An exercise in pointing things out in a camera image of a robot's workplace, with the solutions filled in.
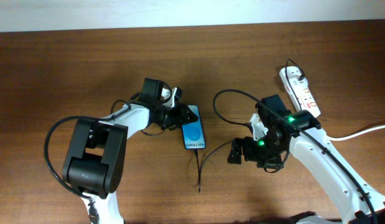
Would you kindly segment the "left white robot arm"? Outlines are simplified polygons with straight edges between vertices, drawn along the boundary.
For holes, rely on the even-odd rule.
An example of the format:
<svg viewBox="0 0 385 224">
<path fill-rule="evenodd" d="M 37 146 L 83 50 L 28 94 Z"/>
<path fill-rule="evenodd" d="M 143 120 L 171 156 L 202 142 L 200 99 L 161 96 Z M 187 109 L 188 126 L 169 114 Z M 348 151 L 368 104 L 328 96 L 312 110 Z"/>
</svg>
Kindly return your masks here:
<svg viewBox="0 0 385 224">
<path fill-rule="evenodd" d="M 145 78 L 142 90 L 103 118 L 77 118 L 62 178 L 83 200 L 90 223 L 124 223 L 116 197 L 127 140 L 151 124 L 179 129 L 198 120 L 181 102 L 180 88 Z"/>
</svg>

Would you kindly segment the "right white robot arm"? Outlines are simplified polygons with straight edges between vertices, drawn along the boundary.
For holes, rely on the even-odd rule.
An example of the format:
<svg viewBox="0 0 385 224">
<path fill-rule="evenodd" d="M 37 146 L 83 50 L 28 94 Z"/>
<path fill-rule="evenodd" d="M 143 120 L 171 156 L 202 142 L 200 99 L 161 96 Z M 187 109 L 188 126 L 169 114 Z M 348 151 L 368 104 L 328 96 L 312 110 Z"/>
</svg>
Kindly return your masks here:
<svg viewBox="0 0 385 224">
<path fill-rule="evenodd" d="M 285 164 L 281 155 L 292 155 L 334 203 L 342 223 L 385 223 L 385 196 L 349 165 L 310 112 L 291 113 L 278 95 L 258 100 L 255 108 L 252 136 L 233 140 L 228 163 L 255 162 L 278 172 Z"/>
</svg>

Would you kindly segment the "blue Galaxy smartphone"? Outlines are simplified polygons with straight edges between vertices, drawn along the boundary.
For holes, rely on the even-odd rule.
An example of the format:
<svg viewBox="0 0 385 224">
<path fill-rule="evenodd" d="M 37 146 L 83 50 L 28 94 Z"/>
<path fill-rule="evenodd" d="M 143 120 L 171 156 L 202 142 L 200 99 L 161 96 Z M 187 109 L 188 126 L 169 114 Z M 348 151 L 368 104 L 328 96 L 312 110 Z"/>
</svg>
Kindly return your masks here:
<svg viewBox="0 0 385 224">
<path fill-rule="evenodd" d="M 197 121 L 182 126 L 184 148 L 187 150 L 204 149 L 206 141 L 199 108 L 196 105 L 189 105 L 188 107 L 197 116 Z"/>
</svg>

